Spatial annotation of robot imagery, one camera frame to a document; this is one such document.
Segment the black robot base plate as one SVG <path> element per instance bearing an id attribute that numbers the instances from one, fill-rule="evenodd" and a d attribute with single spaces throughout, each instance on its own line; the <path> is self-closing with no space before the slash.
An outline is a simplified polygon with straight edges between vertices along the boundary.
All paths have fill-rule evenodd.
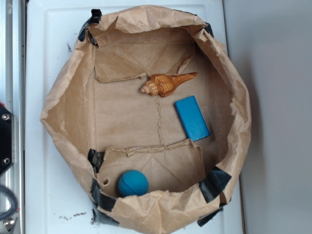
<path id="1" fill-rule="evenodd" d="M 12 114 L 0 105 L 0 176 L 3 176 L 13 163 L 12 119 Z"/>

